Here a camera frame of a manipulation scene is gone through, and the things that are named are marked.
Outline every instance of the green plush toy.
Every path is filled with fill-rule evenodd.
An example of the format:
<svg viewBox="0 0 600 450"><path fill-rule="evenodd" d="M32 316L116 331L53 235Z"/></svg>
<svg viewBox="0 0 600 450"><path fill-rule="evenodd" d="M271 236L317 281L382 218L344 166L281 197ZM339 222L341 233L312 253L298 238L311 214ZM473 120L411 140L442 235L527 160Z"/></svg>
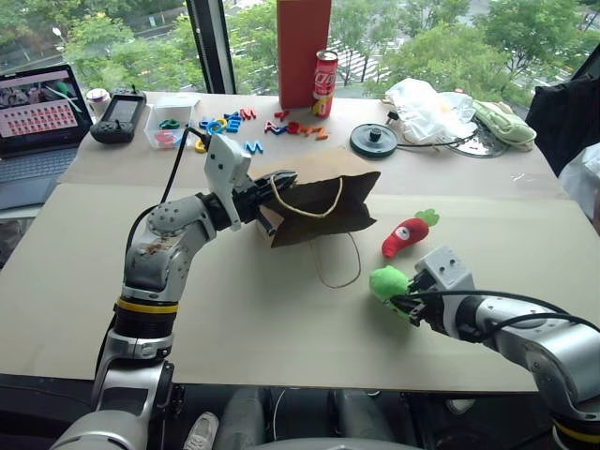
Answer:
<svg viewBox="0 0 600 450"><path fill-rule="evenodd" d="M383 269L372 271L368 276L368 286L371 292L398 316L408 317L390 302L391 297L403 295L409 288L409 279L396 267L388 265Z"/></svg>

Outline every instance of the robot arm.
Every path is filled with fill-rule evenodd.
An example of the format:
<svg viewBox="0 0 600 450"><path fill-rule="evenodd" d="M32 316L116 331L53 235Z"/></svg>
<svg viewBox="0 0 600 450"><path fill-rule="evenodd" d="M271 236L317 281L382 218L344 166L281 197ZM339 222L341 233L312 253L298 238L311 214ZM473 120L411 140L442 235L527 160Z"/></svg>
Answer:
<svg viewBox="0 0 600 450"><path fill-rule="evenodd" d="M195 254L218 231L238 230L288 188L296 173L278 171L251 180L249 156L234 140L215 135L206 172L212 192L165 202L152 209L145 230L127 250L114 326L108 331L92 394L94 411L75 422L52 449L143 450L148 429L177 393L173 364L173 322Z"/></svg>
<svg viewBox="0 0 600 450"><path fill-rule="evenodd" d="M582 442L600 443L600 333L596 329L545 317L564 311L524 296L519 300L491 292L470 293L472 274L449 247L430 252L415 268L411 291L420 293L392 299L413 324L425 320L434 331L481 342L526 368L555 418L560 439L577 448ZM529 320L515 319L499 328L499 323L523 316Z"/></svg>

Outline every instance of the white plastic bag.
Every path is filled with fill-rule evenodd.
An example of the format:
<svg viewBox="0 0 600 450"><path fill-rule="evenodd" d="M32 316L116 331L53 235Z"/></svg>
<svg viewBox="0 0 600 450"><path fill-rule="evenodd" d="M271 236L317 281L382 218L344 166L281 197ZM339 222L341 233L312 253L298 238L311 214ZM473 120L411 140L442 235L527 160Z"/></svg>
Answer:
<svg viewBox="0 0 600 450"><path fill-rule="evenodd" d="M559 175L564 190L593 218L593 205L600 189L600 142L581 150Z"/></svg>
<svg viewBox="0 0 600 450"><path fill-rule="evenodd" d="M477 125L473 99L466 94L438 94L431 84L413 78L396 83L385 97L395 106L399 126L410 143L445 143L471 136Z"/></svg>

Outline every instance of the paper bag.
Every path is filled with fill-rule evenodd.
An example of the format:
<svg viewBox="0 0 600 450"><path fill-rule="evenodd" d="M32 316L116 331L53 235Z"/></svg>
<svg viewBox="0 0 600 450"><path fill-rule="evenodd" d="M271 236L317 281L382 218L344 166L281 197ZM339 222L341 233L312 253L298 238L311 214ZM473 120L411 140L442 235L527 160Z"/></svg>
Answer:
<svg viewBox="0 0 600 450"><path fill-rule="evenodd" d="M340 178L342 188L336 207L323 218L302 216L278 200L261 206L256 223L272 248L297 244L324 234L357 232L375 223L365 198L380 173L344 147L280 161L275 166L251 172L252 176L261 176L280 169L298 173L295 185L280 192L281 200L292 208L323 213L335 204Z"/></svg>

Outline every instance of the laptop keyboard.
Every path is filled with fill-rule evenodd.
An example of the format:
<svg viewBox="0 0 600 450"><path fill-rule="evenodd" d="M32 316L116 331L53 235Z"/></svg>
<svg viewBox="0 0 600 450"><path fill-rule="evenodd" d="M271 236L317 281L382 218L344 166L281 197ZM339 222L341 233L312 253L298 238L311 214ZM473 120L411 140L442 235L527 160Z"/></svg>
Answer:
<svg viewBox="0 0 600 450"><path fill-rule="evenodd" d="M0 161L0 183L61 174L67 169L75 155L77 155L77 148L68 148L5 159Z"/></svg>

